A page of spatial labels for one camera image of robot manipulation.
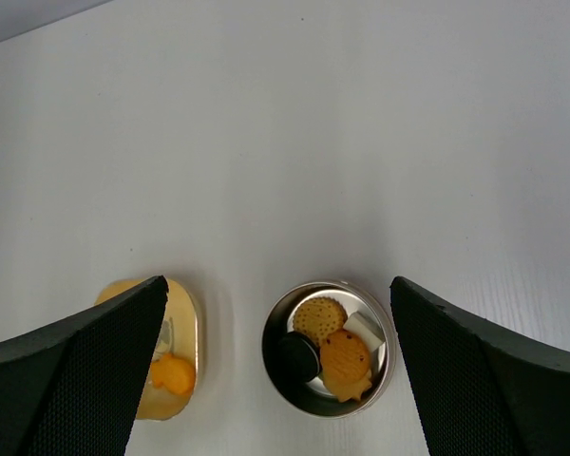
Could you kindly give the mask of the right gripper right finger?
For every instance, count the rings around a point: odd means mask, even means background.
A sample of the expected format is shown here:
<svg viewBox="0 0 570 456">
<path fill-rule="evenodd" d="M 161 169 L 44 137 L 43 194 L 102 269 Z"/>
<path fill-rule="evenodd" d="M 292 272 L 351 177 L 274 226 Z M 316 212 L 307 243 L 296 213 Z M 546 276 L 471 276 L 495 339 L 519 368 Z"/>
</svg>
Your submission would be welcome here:
<svg viewBox="0 0 570 456">
<path fill-rule="evenodd" d="M 390 306 L 432 455 L 570 455 L 570 351 L 402 276 Z"/>
</svg>

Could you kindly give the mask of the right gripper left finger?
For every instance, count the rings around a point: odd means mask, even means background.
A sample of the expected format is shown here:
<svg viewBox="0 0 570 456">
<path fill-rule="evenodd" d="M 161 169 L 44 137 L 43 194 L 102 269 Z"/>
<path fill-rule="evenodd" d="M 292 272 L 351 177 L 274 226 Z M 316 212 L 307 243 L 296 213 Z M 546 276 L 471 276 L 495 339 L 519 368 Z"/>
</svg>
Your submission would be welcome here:
<svg viewBox="0 0 570 456">
<path fill-rule="evenodd" d="M 167 301 L 153 276 L 0 342 L 0 455 L 122 455 Z"/>
</svg>

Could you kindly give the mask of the white block sweet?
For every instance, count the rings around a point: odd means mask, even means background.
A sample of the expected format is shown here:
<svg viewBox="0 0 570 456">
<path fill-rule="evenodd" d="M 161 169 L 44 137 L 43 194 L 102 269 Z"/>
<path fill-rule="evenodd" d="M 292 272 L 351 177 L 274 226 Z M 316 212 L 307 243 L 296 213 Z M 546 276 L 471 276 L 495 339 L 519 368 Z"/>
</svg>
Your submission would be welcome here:
<svg viewBox="0 0 570 456">
<path fill-rule="evenodd" d="M 385 343 L 384 335 L 360 312 L 352 313 L 343 325 L 343 329 L 358 336 L 370 353 L 376 352 Z"/>
</svg>

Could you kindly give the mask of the orange fish cookie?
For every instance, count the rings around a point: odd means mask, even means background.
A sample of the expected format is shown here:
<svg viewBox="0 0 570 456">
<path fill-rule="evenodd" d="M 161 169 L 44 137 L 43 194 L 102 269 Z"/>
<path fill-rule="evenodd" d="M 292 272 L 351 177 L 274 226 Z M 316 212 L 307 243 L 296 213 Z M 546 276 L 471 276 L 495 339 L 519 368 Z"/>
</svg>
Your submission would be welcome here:
<svg viewBox="0 0 570 456">
<path fill-rule="evenodd" d="M 320 348 L 323 383 L 340 403 L 360 402 L 371 388 L 371 355 L 356 334 L 332 332 Z"/>
</svg>

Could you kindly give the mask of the round beige biscuit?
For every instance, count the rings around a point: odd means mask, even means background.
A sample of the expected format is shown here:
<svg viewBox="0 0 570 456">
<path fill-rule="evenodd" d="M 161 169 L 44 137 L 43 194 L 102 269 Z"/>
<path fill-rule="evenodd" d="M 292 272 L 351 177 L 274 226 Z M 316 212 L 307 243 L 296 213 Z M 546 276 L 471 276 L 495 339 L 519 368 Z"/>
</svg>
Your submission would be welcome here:
<svg viewBox="0 0 570 456">
<path fill-rule="evenodd" d="M 297 307 L 293 329 L 309 337 L 320 348 L 330 334 L 343 328 L 347 319 L 345 309 L 337 300 L 315 297 Z"/>
</svg>

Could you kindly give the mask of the black sandwich cookie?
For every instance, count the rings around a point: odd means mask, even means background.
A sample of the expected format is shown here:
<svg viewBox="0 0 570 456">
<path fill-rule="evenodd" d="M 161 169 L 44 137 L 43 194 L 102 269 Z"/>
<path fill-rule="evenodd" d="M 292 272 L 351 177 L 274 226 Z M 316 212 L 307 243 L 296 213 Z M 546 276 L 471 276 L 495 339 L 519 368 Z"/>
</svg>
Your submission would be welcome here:
<svg viewBox="0 0 570 456">
<path fill-rule="evenodd" d="M 301 332 L 287 332 L 277 342 L 281 370 L 298 382 L 308 383 L 321 372 L 318 348 Z"/>
</svg>

